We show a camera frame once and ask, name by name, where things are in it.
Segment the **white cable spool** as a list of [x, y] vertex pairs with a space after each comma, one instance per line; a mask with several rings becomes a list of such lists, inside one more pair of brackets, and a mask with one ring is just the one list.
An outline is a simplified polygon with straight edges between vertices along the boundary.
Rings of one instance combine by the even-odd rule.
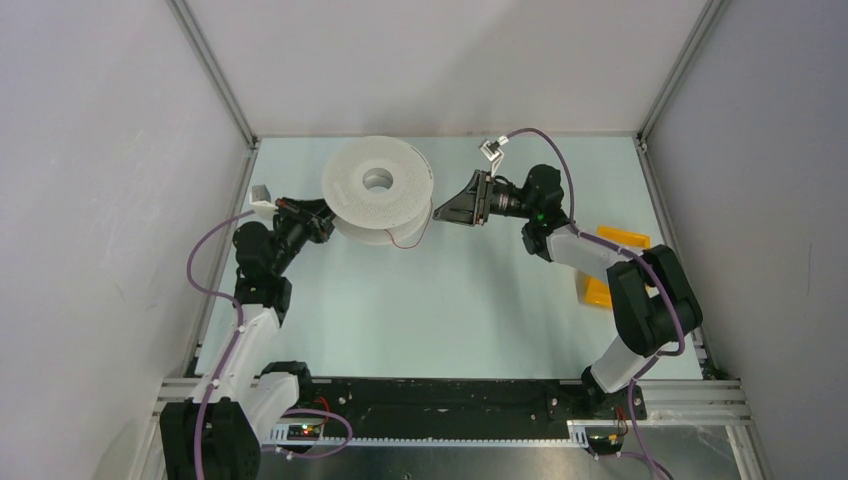
[[428, 160], [411, 144], [366, 136], [330, 158], [321, 190], [339, 233], [365, 245], [392, 245], [424, 229], [434, 178]]

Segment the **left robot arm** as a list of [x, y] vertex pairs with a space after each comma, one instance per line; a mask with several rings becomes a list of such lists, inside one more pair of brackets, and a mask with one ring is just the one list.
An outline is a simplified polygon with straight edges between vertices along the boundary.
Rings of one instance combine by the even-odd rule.
[[254, 200], [252, 221], [235, 216], [237, 262], [229, 337], [186, 399], [167, 403], [159, 420], [170, 479], [253, 479], [261, 443], [287, 411], [304, 416], [316, 403], [298, 362], [274, 367], [267, 354], [289, 310], [292, 284], [284, 272], [307, 243], [323, 244], [335, 214], [323, 199]]

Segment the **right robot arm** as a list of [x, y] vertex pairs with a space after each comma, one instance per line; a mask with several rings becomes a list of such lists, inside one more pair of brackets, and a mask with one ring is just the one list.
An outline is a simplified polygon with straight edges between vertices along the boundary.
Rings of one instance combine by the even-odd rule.
[[564, 198], [561, 172], [550, 165], [533, 166], [522, 185], [477, 170], [433, 218], [464, 226], [482, 226], [491, 216], [522, 219], [530, 255], [607, 286], [616, 336], [581, 376], [583, 408], [606, 418], [620, 407], [620, 390], [660, 358], [685, 352], [686, 337], [702, 324], [703, 314], [673, 249], [659, 244], [637, 252], [583, 230], [563, 209]]

